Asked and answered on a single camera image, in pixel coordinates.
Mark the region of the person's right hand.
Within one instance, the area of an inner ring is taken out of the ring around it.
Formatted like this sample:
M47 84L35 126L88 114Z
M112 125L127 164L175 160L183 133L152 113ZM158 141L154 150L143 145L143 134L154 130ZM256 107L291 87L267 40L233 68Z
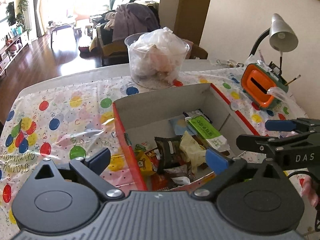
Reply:
M319 203L319 195L317 194L318 184L310 176L306 176L302 183L302 195L306 196L312 207L316 207Z

